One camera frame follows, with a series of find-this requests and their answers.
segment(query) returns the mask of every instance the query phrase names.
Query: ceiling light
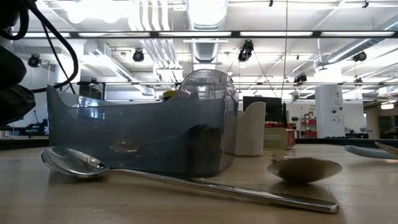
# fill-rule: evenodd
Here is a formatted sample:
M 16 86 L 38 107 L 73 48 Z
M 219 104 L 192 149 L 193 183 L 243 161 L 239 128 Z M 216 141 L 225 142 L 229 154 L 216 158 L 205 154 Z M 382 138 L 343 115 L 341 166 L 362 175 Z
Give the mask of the ceiling light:
M 60 33 L 60 34 L 62 35 L 62 37 L 65 37 L 65 38 L 70 37 L 70 34 L 67 33 L 67 32 L 62 32 L 62 33 Z M 54 37 L 55 37 L 54 34 L 52 34 L 52 33 L 49 33 L 49 36 L 50 36 L 51 38 L 54 38 Z M 45 33 L 35 33 L 35 32 L 31 32 L 31 33 L 26 33 L 25 37 L 27 37 L 27 38 L 35 38 L 35 37 L 46 37 L 46 36 L 45 36 Z
M 322 32 L 322 37 L 368 37 L 368 36 L 392 36 L 394 35 L 394 31 L 371 31 L 371 32 L 362 32 L 362 31 L 354 31 L 354 32 Z
M 241 32 L 241 37 L 280 37 L 280 36 L 288 36 L 288 37 L 309 37 L 312 35 L 312 32 L 300 32 L 300 31 L 269 31 L 269 32 Z
M 129 82 L 111 82 L 111 83 L 106 83 L 107 85 L 131 85 Z
M 148 32 L 79 32 L 80 37 L 150 37 Z
M 121 17 L 113 0 L 74 1 L 66 10 L 69 21 L 74 24 L 83 22 L 86 17 L 102 19 L 107 23 L 115 23 Z
M 248 61 L 239 62 L 239 68 L 246 68 L 248 66 Z
M 186 44 L 197 44 L 197 43 L 199 43 L 199 44 L 201 44 L 201 43 L 217 44 L 217 43 L 228 43 L 229 41 L 228 40 L 202 40 L 202 39 L 196 40 L 196 39 L 193 39 L 193 40 L 183 40 L 183 42 Z
M 382 110 L 390 110 L 390 109 L 393 109 L 394 108 L 394 105 L 393 104 L 383 104 L 383 105 L 381 105 L 381 109 Z
M 229 37 L 231 32 L 224 31 L 191 31 L 191 32 L 159 32 L 161 37 Z
M 174 82 L 141 82 L 140 85 L 175 85 Z
M 160 101 L 160 100 L 153 100 L 153 99 L 150 99 L 150 100 L 131 100 L 131 101 Z
M 106 100 L 106 101 L 109 101 L 109 102 L 128 102 L 130 100 Z

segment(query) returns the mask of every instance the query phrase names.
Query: cable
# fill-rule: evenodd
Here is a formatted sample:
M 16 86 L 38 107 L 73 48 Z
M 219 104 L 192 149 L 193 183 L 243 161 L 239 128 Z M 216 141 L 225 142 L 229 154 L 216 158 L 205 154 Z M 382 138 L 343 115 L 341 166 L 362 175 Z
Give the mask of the cable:
M 51 22 L 37 9 L 35 4 L 35 0 L 19 0 L 19 3 L 16 4 L 16 7 L 19 10 L 19 15 L 21 19 L 21 28 L 17 35 L 12 36 L 9 35 L 6 31 L 0 30 L 0 35 L 9 40 L 19 40 L 25 37 L 28 27 L 29 27 L 29 9 L 32 13 L 41 21 L 41 23 L 49 28 L 49 30 L 54 34 L 54 36 L 65 46 L 65 48 L 69 51 L 69 54 L 73 61 L 73 72 L 69 78 L 67 78 L 64 82 L 54 85 L 54 88 L 61 88 L 67 84 L 69 84 L 72 80 L 74 80 L 79 71 L 79 64 L 76 52 L 72 48 L 72 46 L 68 43 L 68 41 L 58 32 L 58 30 L 51 24 Z M 35 90 L 31 90 L 32 93 L 42 93 L 45 92 L 46 88 L 39 88 Z
M 24 5 L 23 0 L 19 0 L 19 3 L 14 3 L 14 4 L 17 5 L 18 8 L 17 10 L 19 11 L 20 28 L 18 34 L 13 36 L 12 34 L 11 35 L 8 34 L 3 29 L 0 29 L 0 36 L 8 40 L 21 40 L 22 38 L 25 37 L 27 30 L 29 28 L 29 10 Z
M 267 83 L 268 83 L 268 84 L 269 84 L 269 86 L 271 87 L 271 90 L 272 90 L 272 92 L 275 94 L 276 98 L 278 98 L 278 96 L 276 95 L 276 93 L 275 93 L 275 91 L 274 91 L 274 89 L 273 89 L 273 87 L 272 87 L 271 83 L 269 83 L 269 80 L 268 80 L 268 78 L 267 78 L 267 75 L 266 75 L 266 73 L 265 73 L 264 69 L 262 69 L 261 63 L 260 63 L 260 61 L 259 61 L 259 58 L 257 57 L 257 54 L 256 54 L 256 52 L 255 52 L 255 51 L 253 51 L 253 53 L 254 53 L 254 56 L 256 56 L 256 59 L 257 59 L 257 62 L 259 63 L 259 66 L 260 66 L 260 68 L 261 68 L 262 74 L 263 74 L 263 75 L 264 75 L 264 77 L 266 78 L 266 80 L 267 80 Z
M 286 38 L 285 38 L 285 58 L 284 58 L 284 79 L 282 80 L 282 90 L 281 90 L 281 92 L 280 92 L 280 98 L 282 99 L 283 98 L 283 96 L 284 96 L 284 85 L 285 85 L 285 79 L 286 79 L 286 76 L 285 76 L 285 72 L 286 72 L 286 61 L 287 61 L 287 59 L 286 59 L 286 56 L 287 56 L 287 19 L 288 19 L 288 17 L 287 17 L 287 13 L 288 13 L 288 5 L 289 5 L 289 0 L 286 0 Z
M 79 64 L 75 50 L 68 43 L 68 41 L 58 32 L 58 30 L 51 24 L 51 22 L 37 9 L 36 4 L 34 2 L 28 3 L 29 9 L 33 14 L 54 34 L 54 36 L 65 46 L 65 48 L 69 51 L 69 54 L 73 61 L 73 72 L 68 79 L 64 82 L 54 85 L 54 88 L 60 88 L 67 84 L 69 84 L 72 80 L 74 80 L 79 71 Z M 33 93 L 42 93 L 46 91 L 46 88 L 40 88 L 31 90 Z
M 45 25 L 44 25 L 43 23 L 42 23 L 42 26 L 43 26 L 43 30 L 44 30 L 44 32 L 45 32 L 45 36 L 46 36 L 47 40 L 49 41 L 49 44 L 50 44 L 52 53 L 53 53 L 54 56 L 55 56 L 55 59 L 57 60 L 57 62 L 58 62 L 58 64 L 59 64 L 59 66 L 60 66 L 60 68 L 61 68 L 63 74 L 65 75 L 65 77 L 66 77 L 67 79 L 69 79 L 69 77 L 68 77 L 68 75 L 67 75 L 67 72 L 66 72 L 65 69 L 63 68 L 63 65 L 62 65 L 62 63 L 61 63 L 61 60 L 60 60 L 60 58 L 58 57 L 57 52 L 55 51 L 54 45 L 52 44 L 52 41 L 51 41 L 51 38 L 50 38 L 50 35 L 49 35 L 49 32 L 48 32 L 47 28 L 45 27 Z M 72 90 L 72 93 L 76 95 L 75 89 L 73 88 L 73 86 L 72 86 L 71 83 L 69 83 L 69 86 L 70 86 L 70 89 Z

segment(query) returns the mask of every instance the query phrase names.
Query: ventilation duct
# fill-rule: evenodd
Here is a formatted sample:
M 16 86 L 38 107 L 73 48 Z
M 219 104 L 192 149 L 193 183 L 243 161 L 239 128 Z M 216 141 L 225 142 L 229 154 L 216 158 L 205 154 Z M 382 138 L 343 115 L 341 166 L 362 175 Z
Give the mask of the ventilation duct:
M 387 22 L 377 26 L 374 30 L 398 30 L 398 16 L 394 16 Z M 339 49 L 328 57 L 328 63 L 337 63 L 386 40 L 386 38 L 373 38 L 366 40 L 355 40 L 354 42 Z
M 185 0 L 190 30 L 223 30 L 228 0 Z M 217 43 L 193 43 L 193 53 L 200 63 L 212 62 L 218 51 Z
M 97 57 L 97 59 L 101 62 L 102 65 L 107 66 L 111 69 L 115 74 L 122 76 L 128 82 L 140 82 L 134 78 L 131 73 L 124 68 L 120 63 L 112 59 L 112 50 L 106 44 L 101 49 L 96 49 L 95 52 L 88 52 L 89 55 Z M 141 91 L 144 96 L 154 96 L 155 90 L 153 88 L 148 88 L 144 85 L 134 85 L 139 91 Z

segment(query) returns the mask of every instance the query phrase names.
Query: table surface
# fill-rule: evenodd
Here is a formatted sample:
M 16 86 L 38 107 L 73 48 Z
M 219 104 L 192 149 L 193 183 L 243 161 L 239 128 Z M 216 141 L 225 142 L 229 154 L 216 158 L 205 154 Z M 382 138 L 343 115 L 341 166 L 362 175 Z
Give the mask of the table surface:
M 397 223 L 398 161 L 370 159 L 342 146 L 297 145 L 291 156 L 340 163 L 310 185 L 287 185 L 266 170 L 272 151 L 238 157 L 207 181 L 336 201 L 338 214 L 310 212 L 123 175 L 77 181 L 51 172 L 42 149 L 0 152 L 0 223 Z

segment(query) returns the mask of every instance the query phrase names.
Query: ceiling pipe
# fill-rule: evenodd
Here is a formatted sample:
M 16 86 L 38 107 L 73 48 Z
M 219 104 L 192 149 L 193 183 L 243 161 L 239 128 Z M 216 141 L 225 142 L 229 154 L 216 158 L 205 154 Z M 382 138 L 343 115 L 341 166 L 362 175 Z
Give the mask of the ceiling pipe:
M 190 30 L 223 30 L 228 10 L 228 0 L 185 0 Z M 201 63 L 214 61 L 218 44 L 192 44 L 195 59 Z
M 134 22 L 134 27 L 132 26 L 132 24 L 129 23 L 130 28 L 135 31 L 143 31 L 144 28 L 141 24 L 141 15 L 140 15 L 140 5 L 139 5 L 139 0 L 130 0 L 130 2 L 133 5 L 133 10 L 132 10 L 132 18 L 133 18 L 133 22 Z M 147 50 L 149 56 L 151 57 L 151 59 L 155 62 L 155 64 L 157 65 L 158 68 L 162 68 L 163 64 L 160 62 L 160 59 L 158 58 L 158 56 L 156 55 L 156 51 L 150 47 L 151 42 L 149 40 L 140 40 L 140 43 L 142 44 L 142 46 Z
M 387 22 L 377 26 L 374 30 L 397 30 L 398 29 L 398 15 L 389 19 Z M 386 40 L 386 38 L 373 38 L 366 40 L 355 40 L 354 42 L 344 46 L 343 48 L 337 50 L 335 53 L 332 53 L 328 57 L 329 63 L 338 63 L 347 58 L 351 58 L 358 53 Z
M 148 0 L 141 0 L 141 2 L 142 2 L 142 25 L 144 25 L 145 30 L 151 31 L 152 28 L 150 27 L 149 24 Z M 168 68 L 169 64 L 167 63 L 166 58 L 164 57 L 162 49 L 159 47 L 159 43 L 155 39 L 150 40 L 149 43 L 150 43 L 149 47 L 152 48 L 152 50 L 155 52 L 155 57 L 157 57 L 160 60 L 164 68 Z
M 159 24 L 159 6 L 157 3 L 157 0 L 152 0 L 152 25 L 154 26 L 155 30 L 162 30 L 160 28 L 160 24 Z M 163 48 L 165 49 L 165 52 L 167 55 L 166 61 L 169 61 L 169 64 L 170 64 L 169 67 L 175 68 L 175 64 L 174 64 L 173 58 L 171 56 L 168 44 L 166 43 L 166 41 L 164 39 L 160 39 L 160 43 L 162 44 Z
M 162 6 L 162 27 L 163 30 L 169 31 L 169 4 L 167 0 L 160 0 Z M 180 63 L 178 62 L 177 53 L 175 51 L 174 43 L 172 39 L 165 40 L 166 46 L 171 52 L 172 61 L 174 62 L 175 68 L 180 68 Z

